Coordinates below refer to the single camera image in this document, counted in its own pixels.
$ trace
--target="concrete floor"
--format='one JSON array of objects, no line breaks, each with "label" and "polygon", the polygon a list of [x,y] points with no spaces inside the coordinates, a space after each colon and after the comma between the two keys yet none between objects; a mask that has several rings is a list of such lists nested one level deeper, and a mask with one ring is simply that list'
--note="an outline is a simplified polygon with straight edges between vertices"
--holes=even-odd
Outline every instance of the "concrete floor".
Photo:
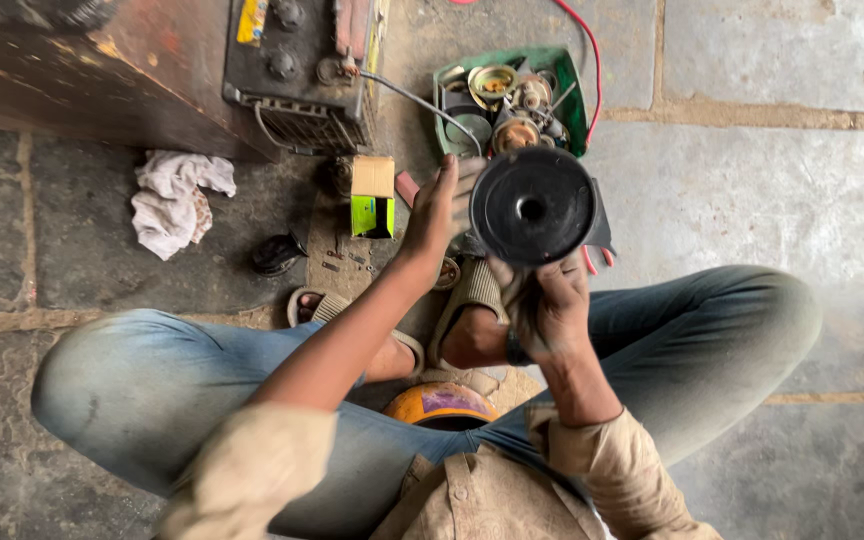
[{"label": "concrete floor", "polygon": [[[693,514],[727,538],[864,539],[864,2],[575,7],[602,46],[605,78],[603,121],[582,162],[600,181],[618,251],[592,287],[765,264],[809,282],[825,308],[808,359],[672,476]],[[549,42],[571,48],[586,96],[594,88],[581,30],[551,2],[403,0],[388,40],[385,75],[417,92],[430,92],[431,70],[450,59]],[[384,150],[422,183],[438,159],[430,120],[396,95],[382,99]],[[334,202],[317,195],[318,163],[307,158],[237,164],[239,194],[210,195],[205,239],[159,261],[130,225],[142,160],[137,149],[0,131],[0,538],[145,540],[161,507],[31,418],[32,376],[66,329],[137,307],[276,328],[296,285],[353,294],[369,281],[322,269]],[[253,276],[249,248],[287,226],[309,239],[308,265],[276,281]],[[393,251],[346,249],[378,266]],[[427,336],[443,300],[424,300],[406,330]],[[531,382],[487,375],[476,384],[507,405]],[[380,407],[381,395],[357,399]]]}]

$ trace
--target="black round cover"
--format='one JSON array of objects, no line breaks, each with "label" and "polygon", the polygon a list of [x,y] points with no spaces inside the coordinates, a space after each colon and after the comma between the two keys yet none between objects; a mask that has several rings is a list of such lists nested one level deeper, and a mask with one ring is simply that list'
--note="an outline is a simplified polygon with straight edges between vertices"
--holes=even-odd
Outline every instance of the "black round cover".
[{"label": "black round cover", "polygon": [[529,147],[495,157],[479,177],[468,218],[486,251],[519,267],[558,261],[593,227],[593,179],[564,150]]}]

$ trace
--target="green plastic tray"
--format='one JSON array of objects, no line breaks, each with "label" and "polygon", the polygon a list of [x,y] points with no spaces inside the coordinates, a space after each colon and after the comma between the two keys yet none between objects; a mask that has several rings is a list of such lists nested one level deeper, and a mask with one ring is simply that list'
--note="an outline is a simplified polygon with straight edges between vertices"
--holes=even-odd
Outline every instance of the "green plastic tray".
[{"label": "green plastic tray", "polygon": [[[581,158],[582,154],[586,153],[586,130],[589,129],[589,122],[586,118],[586,100],[582,91],[582,80],[579,78],[579,70],[575,67],[575,61],[572,60],[569,49],[565,47],[531,46],[465,56],[458,61],[438,68],[432,74],[432,83],[435,89],[432,97],[433,104],[436,108],[439,107],[439,80],[450,69],[461,66],[468,71],[476,66],[509,64],[522,58],[529,59],[529,64],[535,71],[548,69],[555,73],[558,78],[558,86],[552,92],[553,100],[558,99],[561,92],[567,89],[573,81],[579,82],[576,84],[575,89],[572,90],[572,93],[558,106],[555,111],[555,117],[568,130],[570,137],[569,152],[576,158]],[[443,154],[458,153],[467,148],[466,146],[453,143],[446,137],[446,127],[442,118],[436,118],[435,135],[438,139],[438,147],[441,148]]]}]

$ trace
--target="man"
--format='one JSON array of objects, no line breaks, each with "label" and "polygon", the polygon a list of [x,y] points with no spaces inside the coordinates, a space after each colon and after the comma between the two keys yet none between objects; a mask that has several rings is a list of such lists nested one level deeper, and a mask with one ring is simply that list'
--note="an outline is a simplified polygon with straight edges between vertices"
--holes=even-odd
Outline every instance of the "man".
[{"label": "man", "polygon": [[290,309],[313,320],[277,331],[153,310],[103,318],[49,352],[36,418],[171,497],[165,539],[258,539],[267,526],[299,538],[599,540],[604,526],[621,540],[718,538],[664,464],[738,422],[810,349],[819,310],[794,277],[733,266],[590,295],[577,256],[534,272],[492,260],[510,325],[466,305],[432,361],[531,360],[547,391],[464,432],[343,401],[422,367],[391,333],[435,283],[481,162],[463,167],[445,158],[397,256],[344,309],[301,295]]}]

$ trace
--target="beige sandal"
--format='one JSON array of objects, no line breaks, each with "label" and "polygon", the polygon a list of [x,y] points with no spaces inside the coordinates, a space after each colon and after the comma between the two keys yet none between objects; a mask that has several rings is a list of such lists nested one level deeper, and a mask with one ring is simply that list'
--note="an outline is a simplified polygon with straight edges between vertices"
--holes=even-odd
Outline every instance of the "beige sandal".
[{"label": "beige sandal", "polygon": [[[324,290],[314,289],[311,287],[299,287],[292,293],[292,296],[289,298],[289,306],[285,310],[286,316],[289,319],[289,326],[292,328],[299,325],[299,299],[306,294],[317,294],[321,297],[321,300],[318,302],[318,307],[316,307],[315,311],[312,312],[312,318],[309,319],[309,322],[321,321],[323,323],[328,323],[334,319],[336,315],[342,313],[342,310],[348,308],[349,304],[352,303],[337,294],[326,292]],[[423,348],[422,343],[419,343],[419,341],[414,337],[406,335],[397,329],[391,331],[391,336],[409,349],[412,349],[412,353],[415,355],[415,367],[413,368],[412,373],[409,374],[409,377],[414,377],[422,373],[423,370],[426,369],[426,350]]]},{"label": "beige sandal", "polygon": [[499,324],[509,324],[509,315],[502,307],[502,291],[484,258],[469,257],[462,263],[459,284],[452,289],[429,343],[428,361],[433,367],[458,371],[442,358],[442,341],[459,318],[459,310],[470,305],[484,306],[495,312]]}]

